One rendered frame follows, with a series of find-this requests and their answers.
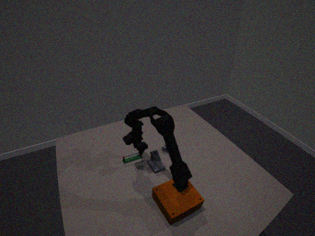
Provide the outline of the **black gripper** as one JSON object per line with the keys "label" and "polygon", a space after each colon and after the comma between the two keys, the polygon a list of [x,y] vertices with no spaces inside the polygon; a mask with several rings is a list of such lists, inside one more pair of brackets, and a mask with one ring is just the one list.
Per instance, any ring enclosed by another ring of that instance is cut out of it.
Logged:
{"label": "black gripper", "polygon": [[143,138],[142,138],[143,132],[142,131],[140,131],[140,132],[131,131],[130,133],[135,138],[135,142],[133,141],[134,147],[139,150],[140,156],[142,156],[142,153],[144,152],[144,150],[148,148],[148,146],[146,145],[145,142],[141,142],[143,140]]}

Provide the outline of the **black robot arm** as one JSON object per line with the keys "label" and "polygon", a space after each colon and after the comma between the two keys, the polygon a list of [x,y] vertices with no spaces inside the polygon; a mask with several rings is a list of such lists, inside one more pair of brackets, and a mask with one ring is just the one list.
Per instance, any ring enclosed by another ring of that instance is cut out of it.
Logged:
{"label": "black robot arm", "polygon": [[[154,119],[153,115],[159,115],[161,117]],[[188,180],[192,177],[190,170],[186,163],[183,162],[180,152],[178,150],[178,144],[175,140],[174,132],[174,121],[172,116],[164,110],[160,110],[158,107],[153,106],[144,110],[137,109],[128,113],[124,123],[132,128],[133,132],[142,131],[142,121],[143,117],[150,117],[151,124],[157,129],[165,141],[166,147],[168,149],[172,165],[169,167],[173,181],[174,188],[176,188],[179,193],[188,188]],[[126,145],[130,145],[135,142],[134,136],[130,133],[127,136],[122,137]]]}

